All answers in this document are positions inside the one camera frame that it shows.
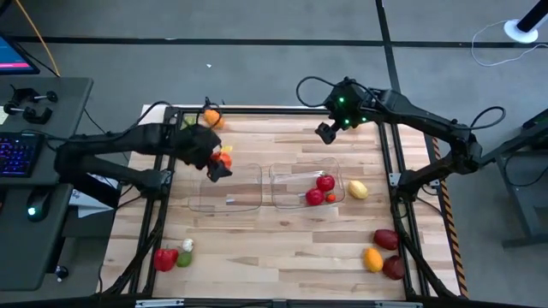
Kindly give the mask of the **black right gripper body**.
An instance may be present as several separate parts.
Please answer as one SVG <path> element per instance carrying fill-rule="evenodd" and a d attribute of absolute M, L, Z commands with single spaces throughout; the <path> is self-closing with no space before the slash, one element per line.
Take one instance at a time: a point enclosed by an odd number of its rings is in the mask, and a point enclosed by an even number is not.
<path fill-rule="evenodd" d="M 325 100 L 325 108 L 339 128 L 357 128 L 360 124 L 369 122 L 360 109 L 360 99 L 350 94 L 331 94 Z"/>

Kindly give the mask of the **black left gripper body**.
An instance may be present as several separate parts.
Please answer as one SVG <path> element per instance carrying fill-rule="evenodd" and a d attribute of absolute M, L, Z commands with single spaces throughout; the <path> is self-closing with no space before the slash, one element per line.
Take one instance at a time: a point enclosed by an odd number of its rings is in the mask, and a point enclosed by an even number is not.
<path fill-rule="evenodd" d="M 203 169 L 221 139 L 210 128 L 193 124 L 174 133 L 174 157 L 196 169 Z"/>

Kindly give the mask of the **round orange fruit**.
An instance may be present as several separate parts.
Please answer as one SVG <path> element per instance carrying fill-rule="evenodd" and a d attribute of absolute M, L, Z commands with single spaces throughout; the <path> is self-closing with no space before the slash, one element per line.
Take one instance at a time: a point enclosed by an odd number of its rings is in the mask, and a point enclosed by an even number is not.
<path fill-rule="evenodd" d="M 208 109 L 203 112 L 203 119 L 214 129 L 222 129 L 224 127 L 224 118 L 219 111 Z"/>

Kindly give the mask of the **red tomato green top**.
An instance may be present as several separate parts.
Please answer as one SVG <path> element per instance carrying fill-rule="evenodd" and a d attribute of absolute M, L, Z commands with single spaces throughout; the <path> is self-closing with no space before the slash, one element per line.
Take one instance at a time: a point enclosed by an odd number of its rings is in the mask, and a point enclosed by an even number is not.
<path fill-rule="evenodd" d="M 316 179 L 316 187 L 322 192 L 329 192 L 334 189 L 336 180 L 332 175 L 320 175 Z"/>

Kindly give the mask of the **clear plastic bin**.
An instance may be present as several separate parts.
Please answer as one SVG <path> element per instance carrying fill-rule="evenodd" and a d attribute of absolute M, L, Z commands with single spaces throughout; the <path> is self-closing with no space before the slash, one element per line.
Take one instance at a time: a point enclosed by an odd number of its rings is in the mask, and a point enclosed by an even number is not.
<path fill-rule="evenodd" d="M 210 181 L 205 173 L 190 176 L 188 208 L 207 214 L 257 210 L 263 204 L 262 168 L 255 163 L 236 165 L 233 175 Z"/>
<path fill-rule="evenodd" d="M 335 158 L 324 158 L 316 161 L 300 163 L 274 163 L 270 166 L 269 177 L 271 183 L 271 200 L 279 209 L 300 209 L 309 206 L 305 200 L 305 193 L 316 187 L 316 179 L 320 175 L 332 175 L 336 185 L 332 191 L 336 201 L 320 205 L 331 205 L 342 202 L 346 193 L 343 187 L 341 168 Z"/>

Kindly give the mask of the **red bell pepper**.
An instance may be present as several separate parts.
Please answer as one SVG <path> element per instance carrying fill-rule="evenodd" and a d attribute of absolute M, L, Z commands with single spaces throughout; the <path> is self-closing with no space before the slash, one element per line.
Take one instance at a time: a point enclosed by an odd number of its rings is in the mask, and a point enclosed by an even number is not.
<path fill-rule="evenodd" d="M 153 266 L 156 271 L 167 272 L 172 270 L 178 259 L 176 249 L 158 249 L 153 256 Z"/>

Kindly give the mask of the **dark red plastic fruit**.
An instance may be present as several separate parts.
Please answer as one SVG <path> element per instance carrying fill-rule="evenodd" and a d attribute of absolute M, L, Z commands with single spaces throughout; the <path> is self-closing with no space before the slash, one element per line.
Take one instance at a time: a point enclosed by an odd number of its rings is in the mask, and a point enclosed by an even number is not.
<path fill-rule="evenodd" d="M 405 266 L 402 258 L 400 256 L 386 258 L 382 271 L 391 280 L 401 280 L 405 276 Z"/>
<path fill-rule="evenodd" d="M 386 250 L 394 251 L 399 246 L 399 236 L 393 230 L 378 229 L 374 232 L 373 242 Z"/>

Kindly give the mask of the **white paper sheet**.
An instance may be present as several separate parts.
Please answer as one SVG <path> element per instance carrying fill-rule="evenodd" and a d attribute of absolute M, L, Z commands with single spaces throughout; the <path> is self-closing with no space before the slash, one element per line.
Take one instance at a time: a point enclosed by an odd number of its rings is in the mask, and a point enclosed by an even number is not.
<path fill-rule="evenodd" d="M 72 191 L 68 205 L 76 208 L 79 218 L 113 210 L 107 204 L 101 203 L 76 189 Z"/>

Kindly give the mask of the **black clamp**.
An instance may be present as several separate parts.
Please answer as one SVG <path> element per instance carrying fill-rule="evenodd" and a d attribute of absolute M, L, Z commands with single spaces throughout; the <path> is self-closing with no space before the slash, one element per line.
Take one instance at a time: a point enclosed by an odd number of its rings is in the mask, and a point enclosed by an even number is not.
<path fill-rule="evenodd" d="M 46 124 L 52 114 L 53 110 L 50 108 L 45 108 L 41 114 L 38 114 L 36 109 L 31 107 L 26 107 L 25 109 L 20 108 L 18 105 L 9 103 L 3 106 L 3 111 L 9 116 L 16 116 L 21 114 L 23 119 L 28 123 L 44 125 Z"/>
<path fill-rule="evenodd" d="M 42 95 L 32 88 L 21 88 L 14 90 L 10 102 L 14 104 L 22 104 L 24 102 L 38 103 L 43 99 L 56 103 L 58 101 L 58 96 L 54 91 L 47 91 L 44 95 Z"/>

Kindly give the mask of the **black computer mouse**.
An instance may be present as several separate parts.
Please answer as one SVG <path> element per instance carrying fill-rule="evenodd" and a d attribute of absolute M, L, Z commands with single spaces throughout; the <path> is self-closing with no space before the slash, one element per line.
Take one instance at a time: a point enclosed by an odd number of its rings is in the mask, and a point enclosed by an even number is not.
<path fill-rule="evenodd" d="M 43 221 L 50 209 L 51 190 L 36 188 L 27 198 L 27 219 L 30 222 Z"/>

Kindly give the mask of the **backlit keyboard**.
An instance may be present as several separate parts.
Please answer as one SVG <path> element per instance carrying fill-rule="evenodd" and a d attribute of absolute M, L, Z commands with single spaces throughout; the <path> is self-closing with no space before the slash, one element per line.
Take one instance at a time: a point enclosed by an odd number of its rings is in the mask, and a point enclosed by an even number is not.
<path fill-rule="evenodd" d="M 36 133 L 0 133 L 0 177 L 29 178 L 43 147 Z"/>

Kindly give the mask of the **white tower device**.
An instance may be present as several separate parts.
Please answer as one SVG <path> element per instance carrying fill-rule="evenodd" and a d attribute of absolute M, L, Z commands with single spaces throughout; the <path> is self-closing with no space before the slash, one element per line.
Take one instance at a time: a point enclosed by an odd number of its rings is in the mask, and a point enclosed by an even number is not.
<path fill-rule="evenodd" d="M 539 0 L 519 20 L 508 20 L 503 25 L 506 35 L 521 44 L 531 44 L 539 37 L 538 29 L 548 21 L 548 0 Z"/>

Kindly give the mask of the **grey side desk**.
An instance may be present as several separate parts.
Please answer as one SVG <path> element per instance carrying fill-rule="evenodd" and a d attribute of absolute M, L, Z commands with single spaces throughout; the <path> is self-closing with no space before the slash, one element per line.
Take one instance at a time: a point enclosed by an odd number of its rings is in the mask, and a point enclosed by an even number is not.
<path fill-rule="evenodd" d="M 40 106 L 53 109 L 45 125 L 34 125 L 10 115 L 0 125 L 0 133 L 36 130 L 61 138 L 75 134 L 92 90 L 90 78 L 0 77 L 0 102 L 9 98 L 12 88 L 32 88 L 44 94 L 54 91 L 56 103 L 44 101 Z M 44 147 L 31 177 L 0 178 L 4 193 L 0 208 L 0 291 L 34 291 L 44 280 L 52 263 L 57 238 L 69 205 L 73 187 L 61 184 L 53 169 L 55 152 Z M 49 213 L 40 222 L 28 219 L 27 201 L 37 187 L 46 189 Z"/>

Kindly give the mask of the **computer monitor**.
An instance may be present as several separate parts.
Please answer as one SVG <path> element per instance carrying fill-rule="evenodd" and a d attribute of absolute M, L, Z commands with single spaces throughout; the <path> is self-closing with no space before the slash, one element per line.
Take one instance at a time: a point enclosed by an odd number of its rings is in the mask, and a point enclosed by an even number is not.
<path fill-rule="evenodd" d="M 0 33 L 0 75 L 39 74 L 21 49 Z"/>

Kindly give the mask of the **silver frame bracket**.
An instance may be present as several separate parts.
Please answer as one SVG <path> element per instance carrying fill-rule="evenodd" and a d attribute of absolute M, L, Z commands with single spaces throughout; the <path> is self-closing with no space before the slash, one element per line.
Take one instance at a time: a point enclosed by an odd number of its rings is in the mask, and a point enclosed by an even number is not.
<path fill-rule="evenodd" d="M 375 301 L 374 308 L 424 308 L 421 303 L 408 301 Z"/>
<path fill-rule="evenodd" d="M 135 302 L 134 308 L 174 308 L 184 305 L 184 299 L 142 299 Z"/>

